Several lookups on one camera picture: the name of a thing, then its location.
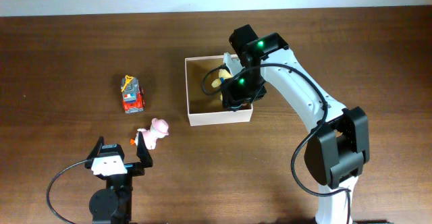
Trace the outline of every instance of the toy fire truck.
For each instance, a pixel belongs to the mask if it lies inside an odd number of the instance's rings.
[[[125,113],[144,111],[144,91],[138,84],[138,79],[133,76],[125,76],[121,80],[121,95]]]

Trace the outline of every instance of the table surface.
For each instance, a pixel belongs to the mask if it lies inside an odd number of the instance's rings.
[[[228,37],[251,24],[278,32],[309,74],[348,108],[369,117],[371,160],[352,216],[395,223],[432,218],[432,7],[292,9],[0,18],[0,216],[2,223],[60,223],[45,190],[85,159],[99,136],[121,144],[158,117],[169,136],[154,167],[134,179],[138,223],[301,223],[318,200],[290,173],[306,129],[268,85],[250,123],[190,127],[184,58],[233,53]],[[136,76],[143,113],[126,115],[120,80]],[[317,185],[302,157],[297,170]],[[90,223],[102,180],[79,167],[51,192],[65,217]]]

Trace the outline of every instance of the white box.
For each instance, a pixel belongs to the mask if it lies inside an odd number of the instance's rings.
[[[185,58],[186,100],[190,126],[250,121],[253,112],[252,104],[236,112],[228,111],[222,107],[220,94],[207,96],[201,89],[204,76],[211,69],[222,64],[223,55]],[[211,82],[217,77],[217,72],[215,72],[207,78],[206,89],[208,91],[216,90],[216,88],[211,88]]]

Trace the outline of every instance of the wooden table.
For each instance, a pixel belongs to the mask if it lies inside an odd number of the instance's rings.
[[[371,161],[354,191],[354,219],[430,223],[432,7],[0,18],[0,222],[60,223],[45,202],[51,178],[85,159],[99,136],[136,161],[129,139],[154,117],[169,122],[169,136],[134,180],[133,220],[312,218],[318,200],[289,167],[306,130],[272,86],[250,123],[188,125],[184,58],[233,53],[228,37],[247,23],[259,36],[280,33],[328,93],[369,116]],[[146,91],[144,113],[123,112],[126,74]],[[302,157],[297,169],[316,188]],[[65,217],[90,223],[88,201],[104,187],[79,167],[51,198]]]

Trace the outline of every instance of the pink hat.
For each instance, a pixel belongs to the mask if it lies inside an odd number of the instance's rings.
[[[168,123],[165,120],[154,118],[151,120],[151,125],[159,133],[168,135]]]

